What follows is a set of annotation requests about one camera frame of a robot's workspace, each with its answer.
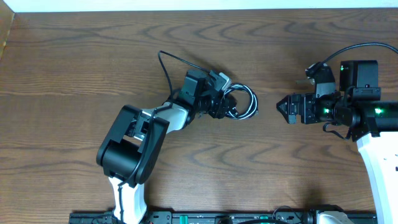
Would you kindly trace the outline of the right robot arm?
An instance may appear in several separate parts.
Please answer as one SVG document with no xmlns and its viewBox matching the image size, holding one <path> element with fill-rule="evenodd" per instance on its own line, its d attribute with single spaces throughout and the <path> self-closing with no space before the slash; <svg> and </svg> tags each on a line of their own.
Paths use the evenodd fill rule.
<svg viewBox="0 0 398 224">
<path fill-rule="evenodd" d="M 313 93 L 291 94 L 276 104 L 287 123 L 300 116 L 303 124 L 348 127 L 344 140 L 356 143 L 363 158 L 378 223 L 397 223 L 397 102 L 381 101 L 378 62 L 347 60 L 340 63 L 335 81 L 324 62 L 306 71 Z"/>
</svg>

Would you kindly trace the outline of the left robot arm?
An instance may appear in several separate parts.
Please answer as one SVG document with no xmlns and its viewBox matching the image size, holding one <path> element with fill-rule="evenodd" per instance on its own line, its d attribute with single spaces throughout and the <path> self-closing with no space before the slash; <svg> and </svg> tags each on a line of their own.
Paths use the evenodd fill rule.
<svg viewBox="0 0 398 224">
<path fill-rule="evenodd" d="M 153 171 L 166 134 L 189 125 L 196 114 L 221 119 L 236 103 L 226 96 L 224 73 L 186 75 L 182 89 L 153 109 L 121 108 L 101 143 L 96 163 L 114 190 L 115 223 L 140 223 L 147 211 L 144 184 Z"/>
</svg>

